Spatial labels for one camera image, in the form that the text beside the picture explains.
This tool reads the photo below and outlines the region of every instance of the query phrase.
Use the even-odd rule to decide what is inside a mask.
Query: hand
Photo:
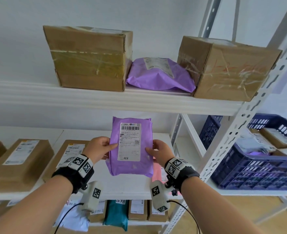
[[[146,152],[157,159],[157,162],[164,167],[165,163],[175,157],[171,148],[161,140],[153,140],[153,148],[146,148]]]
[[[105,136],[93,138],[84,149],[83,154],[89,157],[93,164],[95,164],[96,162],[101,160],[106,153],[108,153],[112,149],[115,149],[118,146],[118,143],[109,143],[110,138]]]

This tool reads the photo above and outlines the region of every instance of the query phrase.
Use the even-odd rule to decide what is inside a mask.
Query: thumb
[[[117,146],[118,146],[118,143],[114,143],[114,144],[110,144],[110,145],[107,145],[107,146],[103,146],[104,153],[107,153],[107,152],[115,149]]]
[[[157,151],[153,150],[152,148],[146,147],[145,150],[148,154],[150,154],[153,157],[155,157],[155,155],[157,154]]]

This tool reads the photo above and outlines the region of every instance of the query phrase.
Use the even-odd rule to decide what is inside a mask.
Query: forearm
[[[73,186],[67,178],[53,177],[0,218],[0,233],[47,233],[72,190]]]
[[[261,234],[250,220],[198,177],[186,179],[181,193],[204,234]]]

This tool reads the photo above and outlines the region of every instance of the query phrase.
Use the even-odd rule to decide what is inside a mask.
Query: wrist strap
[[[194,167],[186,160],[181,158],[172,158],[165,163],[164,169],[169,177],[169,182],[173,184],[175,189],[180,191],[184,180],[189,177],[200,177]]]
[[[79,189],[86,189],[87,183],[94,174],[93,163],[85,155],[68,155],[66,160],[57,166],[52,177],[61,175],[66,177],[73,185],[73,193]]]

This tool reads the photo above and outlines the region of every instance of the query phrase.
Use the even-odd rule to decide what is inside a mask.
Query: black cable
[[[179,203],[179,202],[177,202],[177,201],[174,201],[174,200],[168,200],[168,201],[166,201],[166,202],[167,202],[167,203],[169,203],[169,202],[174,202],[174,203],[176,203],[176,204],[179,204],[181,207],[183,207],[184,209],[187,210],[187,212],[192,216],[193,220],[196,222],[196,219],[194,218],[194,216],[192,215],[192,213],[191,213],[184,205],[182,205],[181,203]],[[199,228],[199,225],[198,225],[197,222],[196,222],[196,226],[198,227],[199,234],[201,234],[201,231],[200,231],[200,228]]]
[[[74,205],[73,207],[71,207],[71,208],[65,213],[65,215],[62,217],[60,223],[58,224],[58,226],[57,226],[57,228],[56,228],[54,234],[56,234],[56,232],[57,232],[57,230],[58,230],[58,228],[59,228],[61,222],[63,221],[63,219],[65,218],[65,216],[68,214],[68,212],[70,212],[74,207],[76,207],[76,206],[78,206],[78,205],[83,205],[83,204],[84,204],[84,203],[78,203],[78,204]]]

